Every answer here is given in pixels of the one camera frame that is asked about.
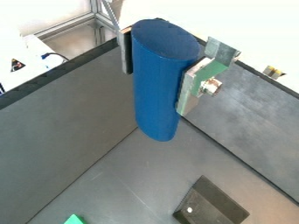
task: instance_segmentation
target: blue cylinder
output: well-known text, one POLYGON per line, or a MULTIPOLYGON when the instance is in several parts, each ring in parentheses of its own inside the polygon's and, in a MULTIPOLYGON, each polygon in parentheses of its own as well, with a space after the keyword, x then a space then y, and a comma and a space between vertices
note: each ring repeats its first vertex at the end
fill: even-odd
POLYGON ((157 141, 173 138, 182 70, 200 56, 194 37, 161 19, 132 27, 134 119, 140 130, 157 141))

